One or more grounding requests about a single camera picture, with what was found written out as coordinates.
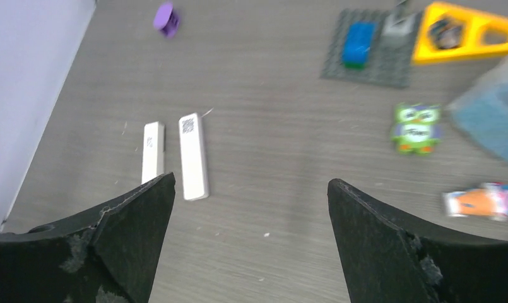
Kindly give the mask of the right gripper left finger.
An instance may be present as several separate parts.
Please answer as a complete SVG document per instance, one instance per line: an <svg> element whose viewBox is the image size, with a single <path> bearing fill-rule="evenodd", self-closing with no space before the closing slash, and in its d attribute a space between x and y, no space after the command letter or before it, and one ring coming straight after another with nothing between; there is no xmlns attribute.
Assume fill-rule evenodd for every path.
<svg viewBox="0 0 508 303"><path fill-rule="evenodd" d="M175 176L24 234L0 234L0 302L148 302Z"/></svg>

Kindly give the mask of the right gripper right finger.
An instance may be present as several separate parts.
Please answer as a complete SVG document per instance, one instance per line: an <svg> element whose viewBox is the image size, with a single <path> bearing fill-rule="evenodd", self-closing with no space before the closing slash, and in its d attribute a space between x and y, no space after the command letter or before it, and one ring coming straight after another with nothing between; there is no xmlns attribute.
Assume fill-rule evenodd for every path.
<svg viewBox="0 0 508 303"><path fill-rule="evenodd" d="M434 224L341 179L328 207L352 302L508 302L508 241Z"/></svg>

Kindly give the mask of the white air conditioner remote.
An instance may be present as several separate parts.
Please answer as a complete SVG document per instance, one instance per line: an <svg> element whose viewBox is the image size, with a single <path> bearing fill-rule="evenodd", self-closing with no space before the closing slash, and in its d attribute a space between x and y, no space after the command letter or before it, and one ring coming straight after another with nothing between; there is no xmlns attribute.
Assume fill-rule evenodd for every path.
<svg viewBox="0 0 508 303"><path fill-rule="evenodd" d="M203 123L198 113L179 119L183 197L186 201L209 196Z"/></svg>

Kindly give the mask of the slim white remote control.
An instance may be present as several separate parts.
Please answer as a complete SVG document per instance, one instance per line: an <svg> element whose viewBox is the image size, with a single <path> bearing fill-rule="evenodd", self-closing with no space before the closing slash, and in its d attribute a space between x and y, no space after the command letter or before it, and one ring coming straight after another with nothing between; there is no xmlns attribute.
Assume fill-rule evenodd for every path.
<svg viewBox="0 0 508 303"><path fill-rule="evenodd" d="M165 126L158 121L148 123L143 134L142 184L165 172Z"/></svg>

